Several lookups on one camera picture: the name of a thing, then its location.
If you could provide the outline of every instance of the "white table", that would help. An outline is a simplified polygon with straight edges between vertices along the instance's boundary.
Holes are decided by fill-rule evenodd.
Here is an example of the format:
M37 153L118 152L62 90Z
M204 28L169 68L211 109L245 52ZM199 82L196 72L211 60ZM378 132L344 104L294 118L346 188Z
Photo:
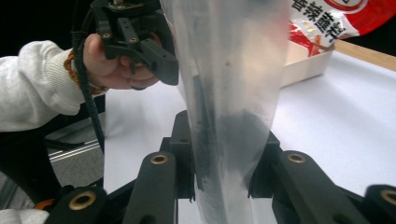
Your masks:
M178 89L163 84L107 94L107 192L136 178L185 108ZM284 150L310 155L340 187L363 195L373 184L396 186L396 72L335 52L324 75L281 90L272 131ZM256 219L274 223L262 206ZM200 223L195 203L180 202L179 212L179 223Z

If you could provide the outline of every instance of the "bracelet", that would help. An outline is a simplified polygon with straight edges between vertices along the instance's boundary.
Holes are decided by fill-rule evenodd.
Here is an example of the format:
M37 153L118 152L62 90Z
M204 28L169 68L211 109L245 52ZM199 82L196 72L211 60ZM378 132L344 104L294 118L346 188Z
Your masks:
M79 83L79 80L78 80L77 71L74 70L72 67L73 60L74 60L74 53L73 53L73 50L70 50L70 53L67 56L67 59L64 61L64 69L66 69L66 71L69 73L70 78L81 89L81 84ZM108 90L108 88L106 88L106 87L97 87L90 83L90 91L91 91L91 94L93 94L93 95L100 94L101 92L107 91L107 90Z

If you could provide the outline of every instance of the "cardboard box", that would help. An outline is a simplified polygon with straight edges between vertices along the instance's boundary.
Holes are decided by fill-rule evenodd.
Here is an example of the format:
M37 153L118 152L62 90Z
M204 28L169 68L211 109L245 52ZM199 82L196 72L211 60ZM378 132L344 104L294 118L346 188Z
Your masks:
M290 41L282 87L323 74L329 64L332 52L333 48L308 58L307 48Z

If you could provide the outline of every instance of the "gray floor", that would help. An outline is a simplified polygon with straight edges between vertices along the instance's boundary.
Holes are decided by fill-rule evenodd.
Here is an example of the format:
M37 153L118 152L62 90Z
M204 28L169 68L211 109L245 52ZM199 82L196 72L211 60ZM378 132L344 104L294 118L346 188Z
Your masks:
M99 115L103 130L105 130L105 113ZM66 143L80 143L85 145L64 152L55 148L48 148L49 158L53 170L62 186L72 185L82 187L103 177L104 155L94 134L91 121L85 119L47 136L48 139ZM0 190L9 184L9 179L0 173ZM34 204L19 188L15 191L5 208L32 208Z

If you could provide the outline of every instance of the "red and white packaging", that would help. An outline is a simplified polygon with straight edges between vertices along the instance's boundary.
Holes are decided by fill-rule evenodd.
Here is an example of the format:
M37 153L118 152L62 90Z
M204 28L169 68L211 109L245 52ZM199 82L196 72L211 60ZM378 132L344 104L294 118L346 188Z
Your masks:
M310 57L395 15L396 0L290 0L290 41L308 48Z

